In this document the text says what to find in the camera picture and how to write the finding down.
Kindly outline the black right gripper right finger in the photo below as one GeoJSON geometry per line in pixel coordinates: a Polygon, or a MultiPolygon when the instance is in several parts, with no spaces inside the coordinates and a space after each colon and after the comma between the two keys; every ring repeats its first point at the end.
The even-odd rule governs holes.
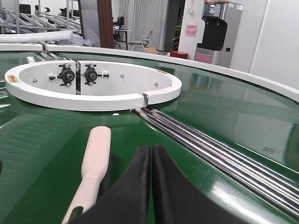
{"type": "Polygon", "coordinates": [[[200,192],[163,145],[152,151],[152,190],[157,224],[243,224],[244,220],[200,192]]]}

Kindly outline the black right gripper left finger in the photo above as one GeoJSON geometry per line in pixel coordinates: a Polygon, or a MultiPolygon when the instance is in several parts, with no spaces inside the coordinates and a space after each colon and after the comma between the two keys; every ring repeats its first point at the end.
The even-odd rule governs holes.
{"type": "Polygon", "coordinates": [[[77,223],[146,224],[150,173],[150,147],[141,146],[118,181],[94,206],[77,218],[77,223]]]}

